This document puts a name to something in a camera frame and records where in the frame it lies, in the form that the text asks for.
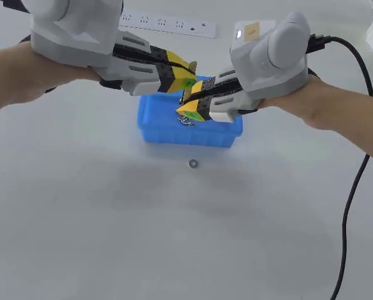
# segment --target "gray gripper base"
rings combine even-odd
[[[32,49],[36,53],[60,64],[84,68],[104,68],[110,64],[111,54],[100,54],[61,46],[35,32],[32,32],[31,43]]]
[[[308,80],[308,69],[305,67],[298,75],[282,84],[250,92],[242,91],[233,96],[225,96],[224,98],[233,98],[226,99],[226,101],[223,98],[214,98],[210,105],[210,111],[214,113],[229,113],[229,115],[235,117],[238,115],[238,110],[254,110],[262,99],[289,95],[304,86]]]

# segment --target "blue container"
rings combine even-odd
[[[182,91],[142,96],[139,103],[138,127],[148,143],[186,144],[229,148],[243,132],[242,118],[234,123],[194,121],[186,126],[178,120]]]

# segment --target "orange sticker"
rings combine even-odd
[[[260,38],[260,22],[252,23],[245,26],[245,42],[253,41]]]

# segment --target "power strip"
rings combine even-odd
[[[217,37],[217,25],[213,22],[183,19],[180,17],[154,16],[142,11],[124,9],[120,27],[140,28],[165,33],[186,34],[203,38]]]

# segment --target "metal washer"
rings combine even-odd
[[[191,159],[188,164],[192,169],[196,169],[199,166],[199,162],[196,159]]]

